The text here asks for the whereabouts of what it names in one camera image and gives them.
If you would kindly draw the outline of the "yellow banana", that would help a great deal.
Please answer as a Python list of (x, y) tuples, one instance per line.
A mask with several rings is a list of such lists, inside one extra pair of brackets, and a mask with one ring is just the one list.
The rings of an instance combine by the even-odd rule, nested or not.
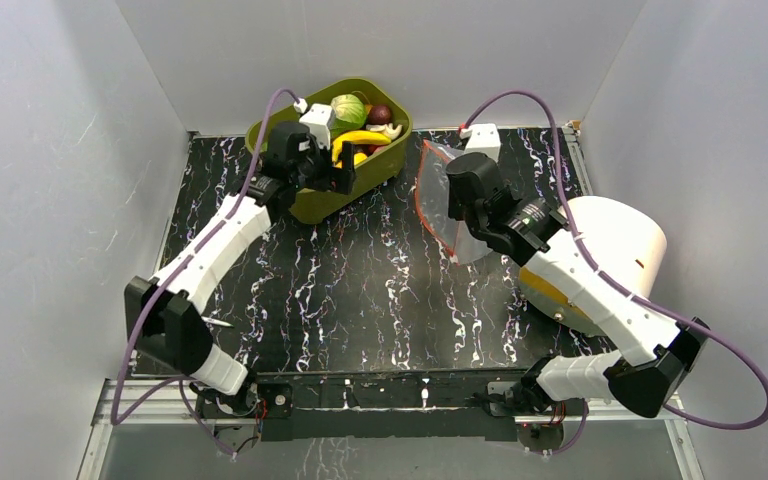
[(332, 141), (331, 156), (332, 162), (337, 163), (339, 155), (343, 150), (343, 144), (350, 142), (357, 145), (386, 146), (392, 140), (385, 134), (372, 132), (368, 130), (354, 130), (343, 133)]
[(362, 163), (363, 163), (363, 162), (364, 162), (364, 161), (365, 161), (367, 158), (368, 158), (368, 156), (367, 156), (365, 153), (363, 153), (363, 152), (360, 152), (360, 153), (356, 153), (356, 154), (354, 155), (354, 157), (353, 157), (353, 164), (354, 164), (354, 166), (355, 166), (355, 167), (359, 166), (359, 165), (360, 165), (360, 164), (362, 164)]

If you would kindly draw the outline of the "clear zip top bag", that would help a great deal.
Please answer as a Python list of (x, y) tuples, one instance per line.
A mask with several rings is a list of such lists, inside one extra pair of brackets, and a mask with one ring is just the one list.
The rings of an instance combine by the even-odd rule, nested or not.
[(442, 246), (446, 256), (463, 265), (487, 256), (491, 249), (475, 239), (463, 221), (449, 217), (449, 180), (445, 167), (463, 150), (429, 140), (421, 145), (414, 201), (420, 222)]

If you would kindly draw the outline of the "green white cabbage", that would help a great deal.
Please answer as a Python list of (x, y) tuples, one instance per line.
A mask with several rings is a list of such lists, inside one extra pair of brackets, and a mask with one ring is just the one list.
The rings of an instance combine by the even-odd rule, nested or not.
[(335, 96), (330, 107), (334, 113), (332, 130), (335, 134), (358, 130), (365, 126), (367, 119), (366, 104), (354, 94)]

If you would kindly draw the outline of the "dark purple fruit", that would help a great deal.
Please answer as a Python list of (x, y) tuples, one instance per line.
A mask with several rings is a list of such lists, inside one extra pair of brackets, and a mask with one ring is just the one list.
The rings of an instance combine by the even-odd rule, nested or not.
[(387, 125), (393, 120), (393, 112), (388, 105), (380, 104), (373, 105), (367, 112), (366, 124), (372, 125)]

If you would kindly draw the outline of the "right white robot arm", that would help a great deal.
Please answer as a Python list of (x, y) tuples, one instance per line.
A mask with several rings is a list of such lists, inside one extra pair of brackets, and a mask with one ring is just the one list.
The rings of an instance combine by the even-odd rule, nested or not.
[(704, 336), (609, 286), (584, 261), (559, 210), (541, 197), (515, 197), (487, 155), (461, 155), (445, 173), (450, 217), (556, 288), (616, 347), (599, 355), (544, 357), (510, 389), (487, 395), (487, 401), (547, 414), (564, 400), (600, 398), (616, 400), (641, 417), (656, 417), (692, 369)]

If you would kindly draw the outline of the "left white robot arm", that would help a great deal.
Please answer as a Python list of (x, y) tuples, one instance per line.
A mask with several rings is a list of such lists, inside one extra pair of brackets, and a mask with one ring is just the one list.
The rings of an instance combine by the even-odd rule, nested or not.
[(348, 140), (323, 143), (311, 127), (276, 124), (267, 149), (253, 158), (247, 187), (227, 196), (204, 229), (150, 279), (134, 277), (125, 289), (129, 345), (220, 394), (235, 416), (254, 411), (257, 387), (247, 367), (215, 342), (202, 314), (238, 258), (288, 210), (298, 192), (349, 194), (359, 148)]

